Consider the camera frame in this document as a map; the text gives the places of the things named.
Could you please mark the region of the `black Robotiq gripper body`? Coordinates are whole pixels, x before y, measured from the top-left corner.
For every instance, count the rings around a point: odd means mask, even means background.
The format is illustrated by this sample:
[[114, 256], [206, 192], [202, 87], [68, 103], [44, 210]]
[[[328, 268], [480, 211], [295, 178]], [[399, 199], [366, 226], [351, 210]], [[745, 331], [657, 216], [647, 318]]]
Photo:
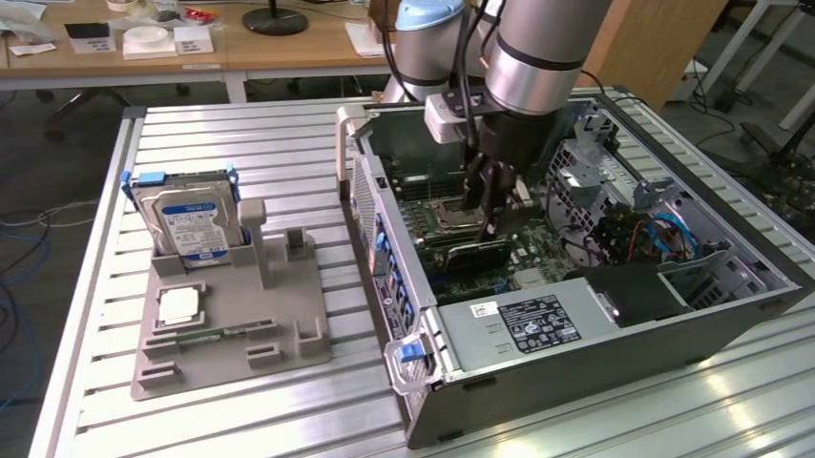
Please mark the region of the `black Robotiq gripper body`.
[[479, 151], [492, 160], [526, 173], [540, 159], [555, 128], [555, 113], [522, 115], [487, 114], [479, 129]]

